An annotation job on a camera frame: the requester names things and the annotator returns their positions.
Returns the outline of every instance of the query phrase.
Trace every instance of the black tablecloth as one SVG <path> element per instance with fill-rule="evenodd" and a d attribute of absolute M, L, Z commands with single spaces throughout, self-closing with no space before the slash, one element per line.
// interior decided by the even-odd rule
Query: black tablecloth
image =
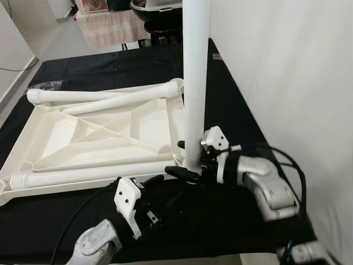
<path fill-rule="evenodd" d="M 266 142 L 237 85 L 212 40 L 208 46 L 205 129 L 220 126 L 231 144 Z M 99 91 L 166 82 L 183 77 L 181 45 L 157 46 L 46 61 L 30 85 L 64 80 L 62 90 Z M 33 106 L 23 97 L 0 130 L 3 164 Z M 272 153 L 262 153 L 273 158 Z M 162 205 L 177 194 L 179 181 L 159 186 L 152 198 Z M 58 236 L 76 207 L 96 189 L 16 198 L 0 207 L 0 263 L 47 263 Z M 78 236 L 115 213 L 114 192 L 96 198 L 75 219 L 58 255 L 66 262 Z M 156 231 L 125 246 L 114 262 L 214 257 L 229 253 L 274 252 L 284 246 L 296 228 L 297 241 L 315 239 L 308 220 L 265 224 L 253 196 L 245 189 L 218 185 L 183 198 L 183 213 Z"/>

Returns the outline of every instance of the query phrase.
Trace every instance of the black pot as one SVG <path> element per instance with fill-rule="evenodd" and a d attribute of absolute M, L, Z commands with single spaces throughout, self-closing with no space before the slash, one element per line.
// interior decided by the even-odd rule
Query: black pot
<path fill-rule="evenodd" d="M 147 10 L 145 8 L 146 0 L 132 0 L 130 2 L 131 9 L 144 22 L 150 21 L 180 21 L 183 20 L 183 9 L 179 8 L 162 8 L 155 10 Z"/>

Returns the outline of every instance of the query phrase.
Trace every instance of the floor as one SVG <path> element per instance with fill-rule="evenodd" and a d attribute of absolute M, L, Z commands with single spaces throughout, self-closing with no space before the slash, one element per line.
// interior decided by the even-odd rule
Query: floor
<path fill-rule="evenodd" d="M 15 95 L 8 102 L 5 109 L 0 113 L 0 128 L 6 121 L 8 115 L 16 105 L 19 98 L 25 93 L 29 82 L 41 66 L 47 60 L 77 57 L 92 54 L 104 54 L 107 52 L 121 51 L 121 45 L 91 49 L 87 46 L 81 33 L 79 25 L 72 17 L 67 21 L 58 23 L 50 28 L 39 31 L 22 32 L 24 39 L 39 58 L 39 62 L 33 67 Z M 127 43 L 128 49 L 137 49 L 138 43 Z"/>

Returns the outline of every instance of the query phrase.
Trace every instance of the white plastic tray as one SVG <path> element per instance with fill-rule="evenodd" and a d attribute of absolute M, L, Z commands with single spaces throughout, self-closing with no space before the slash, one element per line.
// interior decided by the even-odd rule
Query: white plastic tray
<path fill-rule="evenodd" d="M 109 92 L 126 94 L 152 86 Z M 175 161 L 184 150 L 184 107 L 181 96 L 155 99 L 138 105 L 71 116 L 62 112 L 73 105 L 36 105 L 0 171 L 0 206 L 15 197 L 103 187 L 114 178 L 11 190 L 9 181 L 18 172 L 53 172 L 117 165 Z M 156 174 L 137 177 L 143 181 Z"/>

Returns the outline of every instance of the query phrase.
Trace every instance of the white plastic tube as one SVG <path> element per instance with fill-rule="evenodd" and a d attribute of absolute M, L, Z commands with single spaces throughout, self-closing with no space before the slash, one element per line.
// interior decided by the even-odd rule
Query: white plastic tube
<path fill-rule="evenodd" d="M 113 92 L 45 91 L 35 88 L 27 91 L 27 99 L 32 104 L 42 104 L 44 102 L 88 102 L 118 96 L 121 96 L 121 94 Z"/>
<path fill-rule="evenodd" d="M 186 117 L 183 166 L 200 173 L 204 134 L 210 0 L 183 0 L 184 104 Z"/>
<path fill-rule="evenodd" d="M 169 81 L 160 86 L 143 89 L 141 91 L 129 93 L 120 97 L 103 99 L 85 105 L 64 109 L 63 112 L 70 115 L 96 112 L 98 110 L 121 107 L 135 104 L 141 101 L 152 100 L 155 98 L 173 98 L 180 95 L 180 87 L 177 81 Z"/>
<path fill-rule="evenodd" d="M 164 172 L 166 166 L 175 166 L 174 161 L 159 161 L 118 165 L 109 167 L 82 168 L 52 172 L 24 171 L 15 173 L 10 180 L 12 190 L 60 185 L 97 179 L 129 177 Z"/>

